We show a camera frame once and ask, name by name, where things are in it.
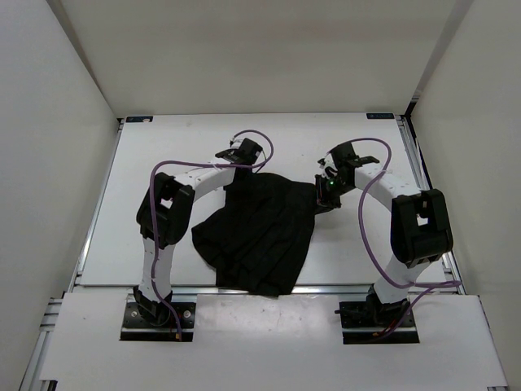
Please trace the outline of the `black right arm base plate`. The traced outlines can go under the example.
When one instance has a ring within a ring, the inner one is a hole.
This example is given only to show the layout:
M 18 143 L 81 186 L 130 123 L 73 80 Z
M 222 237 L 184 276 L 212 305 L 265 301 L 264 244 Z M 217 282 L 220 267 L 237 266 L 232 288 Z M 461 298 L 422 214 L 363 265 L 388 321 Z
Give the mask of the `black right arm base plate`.
M 376 305 L 368 301 L 341 301 L 340 316 L 344 345 L 418 344 L 420 342 L 410 302 Z

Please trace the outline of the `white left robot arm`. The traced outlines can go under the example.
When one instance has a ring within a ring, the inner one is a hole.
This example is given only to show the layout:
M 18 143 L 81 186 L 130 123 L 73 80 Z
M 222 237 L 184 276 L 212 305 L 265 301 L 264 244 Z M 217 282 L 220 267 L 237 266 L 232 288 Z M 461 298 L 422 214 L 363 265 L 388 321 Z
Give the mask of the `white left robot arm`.
M 171 304 L 171 270 L 174 249 L 188 230 L 194 203 L 255 167 L 222 159 L 209 163 L 165 160 L 154 167 L 136 217 L 144 257 L 142 280 L 134 287 L 134 299 L 149 324 L 162 327 L 173 319 L 177 328 L 181 327 Z

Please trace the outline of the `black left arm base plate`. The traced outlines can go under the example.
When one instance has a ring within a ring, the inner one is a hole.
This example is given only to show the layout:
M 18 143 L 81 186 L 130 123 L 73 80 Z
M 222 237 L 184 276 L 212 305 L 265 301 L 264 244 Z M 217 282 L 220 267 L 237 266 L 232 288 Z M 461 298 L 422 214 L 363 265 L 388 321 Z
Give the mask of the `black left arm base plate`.
M 161 310 L 158 319 L 140 306 L 134 299 L 128 299 L 120 328 L 120 340 L 143 342 L 184 342 L 193 341 L 195 331 L 196 303 L 189 301 L 172 302 L 179 323 L 169 309 Z

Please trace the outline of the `black pleated skirt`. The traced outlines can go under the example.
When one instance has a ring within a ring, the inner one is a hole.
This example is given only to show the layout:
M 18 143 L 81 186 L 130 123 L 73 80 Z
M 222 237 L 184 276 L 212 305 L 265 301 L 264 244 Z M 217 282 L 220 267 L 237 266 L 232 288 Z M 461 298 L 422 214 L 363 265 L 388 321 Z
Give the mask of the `black pleated skirt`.
M 219 288 L 291 294 L 315 225 L 315 186 L 270 173 L 225 187 L 225 205 L 191 230 Z

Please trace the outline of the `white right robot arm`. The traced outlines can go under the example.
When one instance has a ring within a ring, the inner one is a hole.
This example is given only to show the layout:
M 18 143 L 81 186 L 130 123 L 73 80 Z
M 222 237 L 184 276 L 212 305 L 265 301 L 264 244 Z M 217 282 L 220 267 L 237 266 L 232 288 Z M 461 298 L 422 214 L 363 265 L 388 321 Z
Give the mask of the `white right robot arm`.
M 453 235 L 444 194 L 422 190 L 392 174 L 388 160 L 359 156 L 347 141 L 318 161 L 321 173 L 315 177 L 317 211 L 329 212 L 341 206 L 341 198 L 358 189 L 357 219 L 362 242 L 379 279 L 366 297 L 363 318 L 378 326 L 397 324 L 410 303 L 412 287 L 439 289 L 443 283 L 420 283 L 418 277 L 432 263 L 452 250 Z M 363 219 L 367 196 L 377 200 L 391 214 L 390 245 L 392 256 L 381 266 L 370 247 Z

